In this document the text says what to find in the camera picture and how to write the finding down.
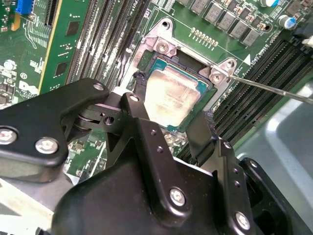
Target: electronic component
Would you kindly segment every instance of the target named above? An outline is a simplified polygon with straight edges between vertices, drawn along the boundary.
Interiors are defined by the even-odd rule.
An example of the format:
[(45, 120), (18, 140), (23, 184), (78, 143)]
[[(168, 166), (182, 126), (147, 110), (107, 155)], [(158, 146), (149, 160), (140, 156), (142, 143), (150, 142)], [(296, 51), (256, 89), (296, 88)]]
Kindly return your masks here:
[(0, 92), (6, 92), (8, 85), (4, 83), (0, 83)]
[(289, 13), (291, 16), (294, 16), (300, 11), (301, 7), (302, 6), (298, 1), (291, 1), (291, 4), (286, 9), (286, 12)]
[(65, 72), (65, 70), (67, 69), (67, 63), (68, 63), (67, 61), (63, 62), (63, 63), (59, 63), (57, 65), (56, 70), (55, 70), (54, 76), (62, 75)]
[(302, 0), (301, 4), (304, 7), (311, 7), (313, 5), (313, 0)]
[(195, 76), (158, 57), (149, 72), (145, 97), (150, 120), (163, 127), (178, 127), (207, 87)]
[(257, 28), (261, 21), (262, 21), (262, 18), (259, 16), (256, 16), (254, 20), (252, 21), (251, 26), (254, 28)]
[(179, 3), (183, 4), (186, 6), (189, 3), (190, 0), (178, 0)]
[(217, 3), (212, 4), (211, 8), (205, 16), (205, 19), (211, 23), (214, 23), (220, 16), (222, 10), (223, 8)]
[(279, 0), (260, 0), (260, 5), (263, 7), (274, 7), (277, 6)]
[(0, 104), (6, 104), (9, 102), (9, 96), (7, 94), (0, 94)]
[(33, 0), (18, 0), (18, 4), (15, 11), (21, 15), (30, 14), (32, 8)]
[(235, 8), (237, 7), (238, 4), (239, 4), (239, 3), (238, 3), (236, 0), (233, 0), (233, 1), (231, 1), (230, 4), (228, 5), (227, 9), (228, 9), (229, 11), (233, 11), (233, 10), (235, 10)]
[(7, 86), (6, 92), (8, 94), (13, 94), (14, 93), (14, 86)]
[(81, 141), (78, 141), (78, 142), (75, 144), (75, 148), (76, 148), (77, 150), (81, 150), (81, 149), (83, 148), (83, 146), (84, 146), (84, 143), (81, 142)]
[(196, 14), (200, 15), (200, 13), (204, 10), (208, 1), (209, 0), (196, 0), (194, 4), (192, 4), (190, 9)]
[(231, 30), (230, 35), (233, 36), (234, 38), (240, 38), (247, 28), (248, 28), (247, 24), (245, 24), (243, 21), (239, 21), (238, 23), (236, 23), (235, 27)]
[(297, 24), (297, 20), (293, 17), (282, 15), (278, 18), (278, 24), (282, 26), (284, 29), (291, 30)]
[(252, 29), (246, 35), (246, 37), (243, 39), (242, 43), (245, 44), (246, 46), (250, 47), (259, 36), (260, 36), (260, 34), (257, 31), (255, 31), (254, 29)]
[(244, 8), (242, 13), (240, 14), (239, 18), (242, 20), (245, 20), (246, 17), (251, 13), (251, 11), (248, 8)]
[(70, 21), (67, 26), (66, 36), (75, 35), (78, 32), (80, 21)]
[(229, 13), (226, 12), (226, 14), (223, 16), (222, 20), (219, 22), (219, 27), (225, 31), (229, 29), (229, 27), (233, 24), (234, 20), (236, 17)]

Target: silver screw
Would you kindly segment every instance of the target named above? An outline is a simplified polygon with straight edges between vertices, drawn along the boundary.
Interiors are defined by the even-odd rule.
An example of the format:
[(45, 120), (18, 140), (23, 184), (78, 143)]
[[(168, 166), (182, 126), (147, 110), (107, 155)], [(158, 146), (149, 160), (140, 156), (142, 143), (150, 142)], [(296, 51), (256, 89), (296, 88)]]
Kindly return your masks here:
[(170, 197), (171, 200), (174, 202), (175, 205), (181, 207), (185, 205), (186, 199), (182, 191), (177, 188), (172, 188), (170, 190)]
[(18, 135), (15, 131), (7, 128), (0, 129), (0, 144), (11, 144), (17, 139)]
[(220, 79), (221, 79), (221, 77), (218, 76), (218, 75), (215, 75), (215, 76), (213, 77), (213, 81), (214, 81), (214, 82), (219, 82)]
[(237, 212), (236, 219), (240, 227), (242, 227), (244, 230), (250, 229), (250, 223), (244, 214), (242, 214), (241, 212)]
[(226, 148), (231, 148), (230, 144), (228, 142), (224, 142), (224, 145)]
[(250, 161), (251, 165), (254, 167), (254, 168), (257, 168), (258, 165), (254, 162), (254, 161)]
[(96, 88), (99, 91), (103, 91), (104, 90), (103, 86), (98, 84), (98, 83), (94, 84), (93, 87)]
[(58, 150), (59, 146), (55, 139), (44, 137), (35, 143), (35, 148), (40, 153), (52, 154)]
[(133, 94), (130, 95), (130, 98), (133, 100), (133, 101), (136, 101), (138, 102), (139, 101), (139, 98)]

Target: pcie slot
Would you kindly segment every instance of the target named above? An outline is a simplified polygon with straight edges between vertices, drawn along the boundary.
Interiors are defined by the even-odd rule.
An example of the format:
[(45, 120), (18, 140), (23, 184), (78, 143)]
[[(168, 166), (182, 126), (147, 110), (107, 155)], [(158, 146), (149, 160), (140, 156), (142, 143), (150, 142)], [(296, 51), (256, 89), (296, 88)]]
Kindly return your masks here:
[[(296, 77), (292, 82), (290, 82), (288, 86), (284, 88), (284, 90), (286, 91), (291, 90), (293, 86), (296, 85), (311, 69), (312, 64), (304, 67), (303, 70), (300, 72), (299, 76)], [(239, 133), (230, 136), (230, 138), (232, 139), (231, 142), (236, 143), (238, 140), (240, 140), (251, 129), (251, 127), (256, 122), (256, 119), (260, 120), (261, 118), (263, 118), (271, 110), (271, 108), (276, 103), (279, 102), (280, 99), (282, 99), (281, 96), (272, 94), (272, 96), (268, 99), (269, 104), (264, 107), (264, 109), (259, 113), (259, 115), (255, 119), (251, 120), (250, 123), (247, 124), (246, 127), (242, 129)]]
[[(305, 60), (306, 58), (302, 56), (300, 59), (294, 60), (291, 66), (285, 66), (286, 70), (279, 77), (276, 77), (273, 80), (271, 86), (289, 91), (305, 75), (305, 73), (301, 71), (299, 72), (298, 69), (299, 65), (306, 65), (306, 63), (304, 63)], [(259, 92), (253, 104), (247, 107), (246, 111), (241, 115), (240, 118), (236, 119), (236, 122), (229, 130), (222, 133), (223, 138), (231, 141), (231, 143), (235, 143), (235, 139), (238, 140), (240, 138), (237, 136), (238, 132), (246, 133), (253, 127), (254, 123), (263, 118), (281, 98), (281, 96), (275, 95), (271, 92)]]
[(89, 7), (87, 10), (87, 14), (86, 14), (86, 18), (85, 18), (85, 22), (84, 22), (84, 26), (82, 28), (82, 32), (81, 32), (81, 35), (79, 38), (79, 40), (81, 40), (79, 42), (80, 47), (76, 48), (76, 50), (75, 50), (75, 53), (74, 53), (74, 56), (72, 59), (72, 64), (70, 66), (70, 70), (69, 70), (68, 76), (67, 76), (67, 83), (74, 81), (75, 74), (80, 67), (79, 59), (83, 56), (83, 45), (86, 43), (87, 34), (88, 34), (89, 29), (90, 29), (94, 14), (96, 13), (96, 7), (97, 7), (98, 2), (99, 2), (99, 0), (91, 0), (90, 1)]
[[(256, 81), (257, 78), (259, 77), (260, 73), (266, 69), (268, 66), (268, 62), (272, 62), (278, 55), (279, 53), (288, 45), (288, 43), (283, 42), (283, 43), (277, 43), (272, 45), (267, 52), (265, 53), (265, 59), (263, 59), (260, 62), (257, 62), (253, 68), (252, 74), (249, 76), (251, 81)], [(249, 85), (246, 84), (238, 84), (233, 90), (233, 92), (230, 94), (230, 96), (227, 98), (226, 101), (228, 105), (226, 105), (225, 109), (218, 109), (215, 113), (215, 122), (218, 123), (220, 122), (223, 117), (227, 114), (228, 110), (231, 106), (235, 105), (241, 97), (245, 94), (247, 89), (249, 88)]]
[(53, 26), (55, 13), (57, 10), (59, 0), (49, 0), (47, 4), (47, 10), (45, 13), (45, 25), (46, 26)]
[[(275, 60), (275, 63), (272, 63), (269, 65), (269, 69), (265, 70), (264, 73), (260, 74), (259, 77), (261, 77), (261, 80), (258, 80), (259, 83), (268, 85), (270, 81), (273, 80), (275, 75), (283, 68), (285, 65), (285, 62), (287, 60), (290, 60), (295, 54), (296, 49), (290, 47), (286, 51), (284, 51), (285, 57), (279, 57)], [(219, 126), (222, 128), (218, 128), (217, 131), (219, 133), (223, 133), (225, 129), (232, 125), (232, 122), (234, 122), (237, 117), (242, 113), (242, 111), (249, 105), (251, 102), (255, 102), (255, 97), (261, 92), (261, 89), (258, 89), (256, 87), (250, 86), (245, 95), (242, 96), (241, 101), (238, 105), (234, 105), (231, 107), (228, 111), (227, 116), (225, 116), (221, 122), (219, 122)]]

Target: black metal bracket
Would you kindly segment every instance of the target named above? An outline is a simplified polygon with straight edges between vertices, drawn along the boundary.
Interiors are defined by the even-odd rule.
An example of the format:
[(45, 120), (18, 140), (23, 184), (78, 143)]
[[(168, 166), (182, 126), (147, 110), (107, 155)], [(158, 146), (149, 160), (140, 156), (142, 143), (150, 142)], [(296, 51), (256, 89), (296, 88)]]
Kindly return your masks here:
[(221, 233), (255, 234), (244, 171), (232, 146), (218, 139), (203, 112), (190, 123), (187, 137), (193, 158), (217, 180), (215, 215)]
[[(0, 144), (0, 176), (35, 182), (53, 180), (67, 158), (66, 140), (78, 114), (108, 95), (105, 86), (85, 78), (1, 110), (0, 129), (12, 131), (16, 138)], [(36, 150), (37, 141), (43, 138), (53, 141), (55, 152)]]

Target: dimm slot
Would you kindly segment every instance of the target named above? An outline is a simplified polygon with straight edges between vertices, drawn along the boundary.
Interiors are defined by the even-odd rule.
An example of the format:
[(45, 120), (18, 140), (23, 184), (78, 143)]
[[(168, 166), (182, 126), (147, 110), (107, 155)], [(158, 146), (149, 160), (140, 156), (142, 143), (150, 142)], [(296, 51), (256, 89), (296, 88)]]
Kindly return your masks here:
[[(256, 81), (259, 74), (262, 71), (264, 71), (264, 69), (266, 69), (267, 63), (269, 61), (272, 62), (286, 46), (287, 46), (287, 43), (285, 42), (281, 44), (272, 45), (268, 49), (268, 51), (266, 51), (266, 53), (264, 54), (264, 58), (262, 58), (261, 61), (259, 61), (257, 64), (253, 66), (255, 68), (250, 70), (252, 74), (250, 75), (248, 72), (248, 76), (246, 75), (247, 77), (249, 77), (249, 80)], [(235, 103), (237, 103), (249, 87), (250, 87), (249, 85), (241, 84), (241, 83), (239, 83), (236, 86), (236, 88), (233, 90), (233, 92), (230, 94), (227, 100), (223, 102), (223, 104), (225, 103), (225, 106), (223, 105), (224, 109), (219, 108), (215, 112), (214, 117), (215, 117), (216, 123), (218, 123), (219, 121), (223, 119), (223, 117), (226, 115), (225, 110), (229, 109), (231, 105), (234, 105)]]
[[(261, 80), (259, 80), (258, 82), (269, 85), (269, 82), (272, 81), (274, 76), (282, 69), (282, 67), (285, 65), (285, 62), (292, 58), (295, 53), (296, 49), (292, 47), (288, 48), (287, 51), (284, 52), (286, 57), (279, 57), (277, 60), (275, 60), (275, 63), (269, 65), (269, 69), (266, 70), (264, 73), (261, 73), (262, 77)], [(219, 126), (223, 127), (223, 129), (218, 128), (217, 131), (219, 133), (223, 133), (228, 126), (231, 126), (232, 122), (237, 119), (237, 117), (242, 113), (244, 108), (246, 108), (247, 105), (249, 105), (255, 99), (259, 92), (261, 92), (261, 89), (250, 86), (247, 89), (246, 94), (242, 96), (242, 100), (239, 102), (239, 104), (231, 107), (227, 116), (224, 117), (221, 122), (217, 123)]]
[[(312, 65), (309, 66), (307, 65), (303, 71), (300, 73), (299, 77), (297, 77), (294, 81), (292, 81), (287, 88), (285, 88), (287, 91), (291, 90), (293, 88), (294, 85), (296, 85), (299, 81), (301, 81), (301, 79), (312, 70)], [(258, 115), (258, 119), (261, 119), (262, 117), (264, 117), (269, 111), (270, 109), (276, 104), (278, 103), (280, 100), (282, 99), (281, 96), (279, 95), (272, 95), (272, 97), (269, 98), (270, 103), (265, 106), (265, 108), (260, 112), (260, 114)], [(251, 128), (250, 126), (251, 124), (248, 124), (241, 132), (239, 132), (238, 134), (236, 134), (235, 136), (232, 136), (232, 142), (236, 143), (237, 141), (239, 141)]]

